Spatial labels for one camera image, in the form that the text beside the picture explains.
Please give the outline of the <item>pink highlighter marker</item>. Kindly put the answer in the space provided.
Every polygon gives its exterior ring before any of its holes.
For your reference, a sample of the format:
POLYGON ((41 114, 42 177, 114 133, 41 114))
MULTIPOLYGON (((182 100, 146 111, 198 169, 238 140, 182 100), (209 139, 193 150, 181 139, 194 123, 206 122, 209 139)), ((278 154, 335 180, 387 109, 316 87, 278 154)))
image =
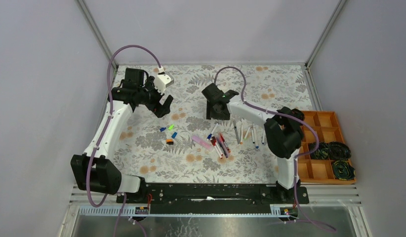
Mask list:
POLYGON ((199 144, 200 146, 202 146, 203 148, 205 148, 208 151, 212 151, 213 150, 213 146, 208 143, 207 141, 205 141, 204 139, 200 138, 197 135, 193 135, 191 138, 195 143, 199 144))

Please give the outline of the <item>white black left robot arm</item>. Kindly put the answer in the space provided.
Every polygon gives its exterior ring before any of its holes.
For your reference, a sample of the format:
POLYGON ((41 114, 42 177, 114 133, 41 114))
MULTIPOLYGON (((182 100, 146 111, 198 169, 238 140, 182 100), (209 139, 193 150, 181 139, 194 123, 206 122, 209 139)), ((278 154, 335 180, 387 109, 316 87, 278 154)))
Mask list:
POLYGON ((104 117, 91 143, 81 155, 73 155, 70 165, 80 190, 115 195, 128 193, 135 203, 145 200, 147 190, 138 176, 122 174, 112 163, 123 127, 136 107, 144 105, 157 118, 170 113, 173 97, 160 100, 173 78, 164 68, 156 76, 145 70, 128 68, 119 86, 112 87, 104 117))

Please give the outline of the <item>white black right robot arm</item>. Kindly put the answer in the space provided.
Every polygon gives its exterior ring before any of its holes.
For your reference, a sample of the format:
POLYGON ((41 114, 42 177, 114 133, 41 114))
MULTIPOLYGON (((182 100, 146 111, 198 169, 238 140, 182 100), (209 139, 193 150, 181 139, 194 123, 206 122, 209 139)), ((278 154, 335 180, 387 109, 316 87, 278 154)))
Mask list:
POLYGON ((231 115, 239 116, 264 128, 264 135, 270 151, 278 158, 279 174, 277 197, 283 203, 296 198, 295 183, 299 178, 294 170, 294 160, 302 139, 301 125, 305 115, 298 109, 282 107, 277 111, 261 108, 260 105, 246 101, 236 91, 226 92, 214 83, 202 90, 207 100, 208 119, 229 120, 231 115))

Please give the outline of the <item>purple pen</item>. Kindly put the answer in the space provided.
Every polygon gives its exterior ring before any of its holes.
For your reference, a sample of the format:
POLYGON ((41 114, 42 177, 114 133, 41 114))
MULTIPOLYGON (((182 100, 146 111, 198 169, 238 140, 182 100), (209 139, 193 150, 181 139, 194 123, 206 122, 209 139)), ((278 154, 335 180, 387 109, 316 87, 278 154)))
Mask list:
POLYGON ((217 143, 219 144, 220 150, 223 152, 224 156, 226 158, 229 157, 228 151, 226 148, 224 148, 224 145, 222 144, 222 141, 219 137, 216 137, 217 143))

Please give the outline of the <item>white marker orange cap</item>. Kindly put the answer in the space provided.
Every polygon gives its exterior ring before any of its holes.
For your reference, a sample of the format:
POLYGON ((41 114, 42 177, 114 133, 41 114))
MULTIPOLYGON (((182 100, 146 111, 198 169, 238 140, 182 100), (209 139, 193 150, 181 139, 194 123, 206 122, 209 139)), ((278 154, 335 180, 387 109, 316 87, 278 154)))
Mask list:
POLYGON ((244 125, 241 124, 240 125, 240 145, 243 144, 243 141, 244 141, 244 125))

